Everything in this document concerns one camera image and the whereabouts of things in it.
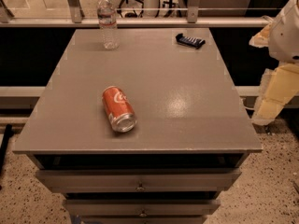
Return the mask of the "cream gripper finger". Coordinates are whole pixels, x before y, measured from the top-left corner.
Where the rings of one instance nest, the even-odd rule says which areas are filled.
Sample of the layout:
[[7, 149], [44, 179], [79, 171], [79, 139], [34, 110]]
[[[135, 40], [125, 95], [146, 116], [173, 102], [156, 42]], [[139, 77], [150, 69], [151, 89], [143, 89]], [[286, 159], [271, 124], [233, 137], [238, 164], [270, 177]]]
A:
[[266, 25], [260, 32], [258, 32], [250, 39], [249, 44], [256, 48], [267, 47], [270, 28], [271, 28], [270, 24]]
[[298, 64], [280, 63], [275, 70], [266, 69], [255, 101], [252, 123], [264, 126], [274, 121], [298, 92]]

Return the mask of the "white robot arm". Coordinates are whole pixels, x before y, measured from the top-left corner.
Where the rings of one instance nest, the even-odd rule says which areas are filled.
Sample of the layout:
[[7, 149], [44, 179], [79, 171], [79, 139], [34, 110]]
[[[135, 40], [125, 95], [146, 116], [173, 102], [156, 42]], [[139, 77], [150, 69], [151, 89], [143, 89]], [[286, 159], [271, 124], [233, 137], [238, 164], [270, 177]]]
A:
[[299, 0], [289, 0], [249, 44], [268, 47], [269, 55], [278, 61], [277, 68], [266, 69], [262, 75], [251, 118], [254, 124], [264, 126], [299, 92]]

